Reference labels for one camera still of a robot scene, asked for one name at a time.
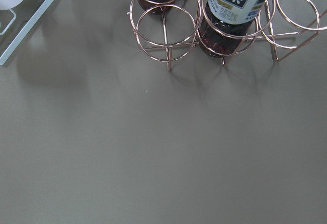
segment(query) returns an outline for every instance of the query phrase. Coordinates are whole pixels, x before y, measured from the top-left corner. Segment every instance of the wire rack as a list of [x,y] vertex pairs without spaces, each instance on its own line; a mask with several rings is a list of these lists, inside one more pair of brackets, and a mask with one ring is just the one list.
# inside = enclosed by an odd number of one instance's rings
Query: wire rack
[[[228,61],[232,59],[235,55],[238,55],[246,50],[248,50],[255,42],[256,40],[265,40],[271,45],[271,56],[274,61],[281,61],[285,59],[286,57],[290,56],[295,51],[299,50],[303,46],[309,44],[315,37],[319,35],[322,31],[327,30],[327,27],[321,27],[321,19],[326,15],[327,9],[323,12],[319,12],[316,5],[311,0],[302,0],[304,3],[309,4],[309,6],[314,11],[314,17],[313,21],[306,26],[302,26],[298,23],[296,23],[294,20],[292,20],[288,15],[287,12],[282,8],[280,0],[266,0],[264,3],[264,7],[259,11],[258,16],[254,19],[254,30],[253,33],[248,33],[244,36],[236,36],[231,35],[228,33],[222,32],[220,29],[216,28],[213,23],[210,21],[209,17],[207,16],[205,12],[205,4],[207,0],[192,0],[191,4],[193,4],[193,7],[196,8],[195,13],[191,14],[190,10],[187,9],[186,5],[190,0],[170,0],[169,2],[164,3],[158,3],[153,2],[150,0],[144,0],[148,3],[151,3],[152,7],[150,7],[148,10],[144,11],[140,16],[136,16],[134,14],[133,10],[135,8],[135,2],[137,0],[131,0],[129,12],[127,13],[129,15],[129,19],[132,25],[132,29],[134,32],[134,35],[136,37],[136,41],[143,50],[143,52],[149,56],[150,58],[164,62],[167,64],[168,71],[171,71],[172,68],[172,62],[176,61],[178,59],[181,59],[185,57],[188,53],[191,52],[191,50],[196,47],[200,42],[202,45],[208,49],[209,51],[221,56],[221,63],[222,65],[226,65]],[[179,6],[176,4],[177,1],[183,1],[182,6]],[[168,31],[167,31],[167,16],[166,13],[161,13],[161,19],[162,19],[162,29],[163,29],[163,41],[157,41],[152,40],[149,37],[147,37],[144,33],[140,31],[141,25],[143,20],[147,15],[151,15],[151,12],[157,8],[162,7],[171,7],[175,8],[179,11],[182,11],[189,20],[192,22],[193,29],[191,29],[190,34],[186,37],[183,37],[180,40],[174,40],[169,42],[168,41]],[[274,17],[276,13],[280,14],[282,18],[287,21],[287,23],[297,29],[295,32],[284,32],[281,34],[275,34],[274,31]],[[217,33],[233,39],[241,39],[241,43],[239,47],[233,52],[229,54],[222,54],[217,53],[215,50],[211,49],[210,47],[206,46],[206,44],[201,39],[201,35],[199,32],[200,24],[202,20],[205,19],[206,22],[209,24],[211,28],[213,28]],[[300,35],[303,35],[304,33],[309,33],[309,37],[306,37],[304,41],[302,41],[300,44],[297,45],[282,45],[277,42],[278,39],[281,38],[297,38]],[[182,53],[179,52],[178,55],[173,55],[173,50],[177,48],[184,47],[186,48],[185,51]],[[281,49],[286,50],[286,54],[280,55]],[[153,54],[153,50],[161,50],[165,53],[164,57],[158,57]]]
[[8,60],[53,1],[23,0],[12,9],[0,10],[0,65]]

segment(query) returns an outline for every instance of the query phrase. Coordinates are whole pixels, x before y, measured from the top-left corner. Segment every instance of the bottle holder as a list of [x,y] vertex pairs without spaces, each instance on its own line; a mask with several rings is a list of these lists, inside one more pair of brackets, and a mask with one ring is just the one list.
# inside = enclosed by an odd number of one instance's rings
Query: bottle holder
[[[139,47],[150,58],[152,58],[156,61],[167,63],[169,71],[171,70],[172,61],[181,59],[184,56],[186,56],[200,42],[210,52],[222,56],[221,57],[222,65],[225,65],[228,61],[230,61],[233,56],[238,55],[238,54],[248,50],[252,45],[254,45],[256,40],[267,41],[271,45],[272,59],[275,61],[281,61],[284,58],[291,55],[292,53],[294,53],[295,51],[299,50],[304,45],[307,45],[310,42],[312,42],[313,39],[315,37],[317,37],[317,35],[319,35],[319,33],[327,30],[327,26],[326,27],[320,26],[321,19],[327,13],[327,10],[325,10],[323,13],[320,14],[319,11],[317,10],[317,7],[311,0],[304,0],[306,3],[308,3],[311,6],[311,8],[314,10],[314,13],[315,13],[314,20],[307,26],[302,26],[302,25],[296,23],[291,18],[289,18],[288,15],[286,14],[286,12],[281,7],[280,0],[266,0],[265,6],[262,7],[258,16],[253,21],[254,32],[248,33],[244,36],[236,36],[236,35],[224,33],[220,29],[216,28],[214,26],[214,24],[209,20],[207,14],[205,12],[204,7],[206,4],[206,0],[195,0],[196,1],[196,5],[194,6],[194,7],[196,7],[195,16],[192,15],[189,10],[186,10],[185,7],[181,7],[176,4],[177,1],[181,1],[181,0],[170,0],[169,2],[164,2],[164,3],[158,3],[158,2],[153,2],[150,0],[144,0],[148,3],[151,3],[153,6],[151,8],[149,8],[148,10],[144,11],[144,13],[137,20],[135,20],[134,15],[133,15],[133,9],[134,9],[134,4],[136,1],[137,0],[131,1],[128,15],[129,15],[129,18],[131,21],[131,25],[132,25],[133,32],[135,34],[137,43],[138,43]],[[189,0],[184,0],[184,4],[187,4],[188,2],[189,2]],[[153,41],[153,40],[147,38],[146,36],[144,36],[139,30],[142,21],[144,20],[145,16],[148,14],[151,14],[151,12],[154,9],[158,9],[161,7],[175,8],[177,10],[182,11],[184,14],[186,14],[188,16],[188,18],[190,19],[190,21],[192,22],[193,29],[190,30],[191,34],[189,34],[186,38],[183,38],[179,41],[169,42],[168,38],[167,38],[167,24],[166,24],[167,16],[166,16],[166,13],[162,13],[161,18],[162,18],[162,29],[163,29],[163,35],[164,35],[164,42],[160,43],[158,41]],[[261,19],[263,12],[266,15],[266,21],[264,24],[262,23],[262,19]],[[288,24],[296,27],[297,29],[299,29],[299,31],[275,34],[273,23],[274,23],[274,16],[277,12],[283,17],[284,20],[287,21]],[[214,31],[216,31],[220,35],[223,35],[227,38],[240,39],[241,43],[239,44],[239,47],[233,53],[228,53],[228,54],[218,53],[218,52],[215,52],[213,49],[209,48],[204,43],[204,41],[201,39],[201,35],[199,32],[200,25],[201,25],[201,22],[203,19],[209,24],[209,26]],[[287,45],[282,45],[282,44],[277,43],[277,39],[289,38],[289,37],[297,38],[299,35],[303,34],[304,32],[311,32],[312,35],[310,35],[307,39],[305,39],[302,43],[300,43],[298,45],[287,46]],[[175,48],[179,48],[182,46],[183,47],[187,46],[188,47],[187,50],[182,52],[182,54],[180,54],[180,55],[174,56],[173,50]],[[159,58],[159,57],[156,57],[155,55],[151,54],[150,51],[154,50],[154,49],[160,49],[160,50],[164,51],[166,53],[165,58],[162,58],[162,57]],[[278,53],[279,49],[286,49],[289,52],[280,57],[279,53]]]

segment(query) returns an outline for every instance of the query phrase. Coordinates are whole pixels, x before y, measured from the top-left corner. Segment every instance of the gray surface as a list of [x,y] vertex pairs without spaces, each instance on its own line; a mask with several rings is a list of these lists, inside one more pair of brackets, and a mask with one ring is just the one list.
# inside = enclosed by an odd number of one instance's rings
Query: gray surface
[[56,1],[1,68],[0,223],[326,223],[327,34],[167,73],[129,2]]

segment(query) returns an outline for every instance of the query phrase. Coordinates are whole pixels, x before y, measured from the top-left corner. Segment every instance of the gray table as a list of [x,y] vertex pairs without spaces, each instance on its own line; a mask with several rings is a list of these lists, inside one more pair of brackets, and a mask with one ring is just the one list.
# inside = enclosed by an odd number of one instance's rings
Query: gray table
[[327,34],[168,73],[129,2],[56,0],[0,69],[0,223],[326,223]]

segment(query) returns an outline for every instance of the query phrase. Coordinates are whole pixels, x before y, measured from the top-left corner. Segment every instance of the rose gold metal rack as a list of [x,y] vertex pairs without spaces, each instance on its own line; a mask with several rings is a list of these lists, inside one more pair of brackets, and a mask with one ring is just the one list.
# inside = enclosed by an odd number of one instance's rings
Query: rose gold metal rack
[[[134,19],[134,14],[133,14],[133,9],[134,9],[134,4],[137,0],[132,0],[129,8],[129,12],[127,13],[129,15],[131,25],[133,28],[133,32],[135,34],[137,43],[139,47],[145,52],[146,55],[148,55],[150,58],[164,62],[167,64],[168,71],[171,71],[171,65],[172,61],[178,60],[186,56],[199,42],[203,44],[208,50],[211,52],[214,52],[217,55],[222,56],[221,58],[221,63],[222,65],[226,65],[228,61],[231,60],[231,58],[235,55],[238,55],[247,49],[249,49],[256,40],[266,40],[268,43],[271,45],[271,53],[272,53],[272,59],[275,61],[281,61],[284,58],[288,57],[295,51],[299,50],[302,48],[304,45],[309,44],[319,33],[321,33],[324,30],[327,30],[327,27],[321,27],[320,26],[320,20],[321,18],[327,13],[327,10],[325,10],[323,13],[319,13],[317,10],[317,7],[314,5],[314,3],[311,0],[304,0],[307,2],[312,9],[315,12],[315,19],[308,25],[308,26],[301,26],[294,22],[291,18],[287,16],[287,14],[284,12],[284,10],[281,7],[280,0],[266,0],[265,1],[265,7],[259,12],[259,15],[255,18],[254,21],[254,32],[253,33],[248,33],[247,35],[244,36],[236,36],[236,35],[231,35],[228,33],[222,32],[220,29],[216,28],[212,22],[209,20],[204,7],[206,4],[206,0],[195,0],[196,4],[196,14],[192,15],[188,10],[186,10],[185,7],[178,6],[175,2],[180,1],[180,0],[171,0],[169,2],[165,3],[158,3],[158,2],[153,2],[150,0],[144,0],[148,3],[151,3],[153,6],[149,8],[148,10],[144,11],[144,13],[138,18]],[[188,3],[189,0],[184,0],[183,5]],[[166,13],[162,14],[162,29],[163,29],[163,36],[164,36],[164,41],[162,43],[153,41],[144,34],[140,32],[140,25],[142,21],[144,20],[145,16],[148,14],[151,14],[151,12],[154,9],[158,9],[161,7],[172,7],[175,8],[179,11],[182,11],[192,22],[193,29],[191,33],[186,37],[178,41],[168,41],[168,33],[167,33],[167,16]],[[266,15],[266,22],[263,25],[262,20],[261,20],[261,12],[264,11]],[[274,33],[274,28],[273,28],[273,20],[274,16],[278,12],[290,25],[296,27],[299,29],[297,32],[290,32],[290,33],[281,33],[281,34],[275,34]],[[199,32],[200,24],[202,22],[202,19],[205,19],[207,23],[210,25],[211,28],[213,28],[217,33],[228,37],[228,38],[233,38],[233,39],[241,39],[241,43],[238,47],[237,50],[235,50],[233,53],[230,54],[221,54],[215,52],[213,49],[209,48],[208,46],[205,45],[205,43],[201,39],[201,35]],[[295,45],[295,46],[286,46],[286,45],[281,45],[276,42],[277,39],[279,38],[289,38],[289,37],[296,37],[298,35],[303,34],[304,32],[312,32],[312,35],[308,37],[306,40],[304,40],[301,44]],[[187,50],[183,52],[180,55],[174,56],[173,55],[173,50],[179,47],[187,47]],[[279,56],[278,50],[286,49],[289,50],[289,52],[283,56]],[[154,56],[153,54],[150,53],[150,51],[153,50],[162,50],[164,51],[165,58],[159,58]]]

